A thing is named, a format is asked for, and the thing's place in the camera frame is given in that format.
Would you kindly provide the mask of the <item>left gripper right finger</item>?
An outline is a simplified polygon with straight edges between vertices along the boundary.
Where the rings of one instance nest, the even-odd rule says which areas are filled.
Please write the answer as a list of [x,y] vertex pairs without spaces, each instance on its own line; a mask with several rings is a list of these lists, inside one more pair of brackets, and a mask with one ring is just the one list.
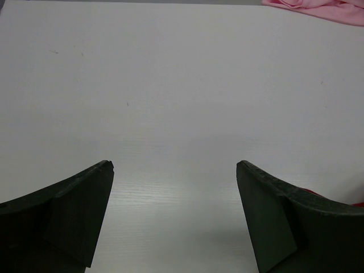
[[306,192],[246,160],[236,177],[259,272],[363,271],[363,208]]

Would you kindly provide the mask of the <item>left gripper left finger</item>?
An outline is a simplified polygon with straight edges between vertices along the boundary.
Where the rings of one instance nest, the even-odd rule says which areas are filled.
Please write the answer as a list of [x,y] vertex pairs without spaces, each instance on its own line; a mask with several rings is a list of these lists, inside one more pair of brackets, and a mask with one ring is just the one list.
[[85,272],[91,267],[114,179],[103,160],[1,203],[1,272]]

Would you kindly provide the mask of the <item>dark red t shirt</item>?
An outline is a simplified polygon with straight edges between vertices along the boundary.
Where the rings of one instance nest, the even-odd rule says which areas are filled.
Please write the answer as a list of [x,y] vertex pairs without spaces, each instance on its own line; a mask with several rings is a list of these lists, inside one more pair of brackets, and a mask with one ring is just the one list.
[[[314,194],[314,195],[316,195],[316,196],[320,196],[320,197],[322,197],[322,195],[320,195],[320,194],[318,194],[318,193],[316,193],[316,192],[314,192],[314,191],[312,191],[312,190],[305,189],[305,188],[303,188],[303,190],[305,190],[306,192],[312,193],[312,194]],[[364,207],[364,202],[360,202],[360,203],[352,204],[352,206],[356,206],[356,207],[363,208],[363,207]]]

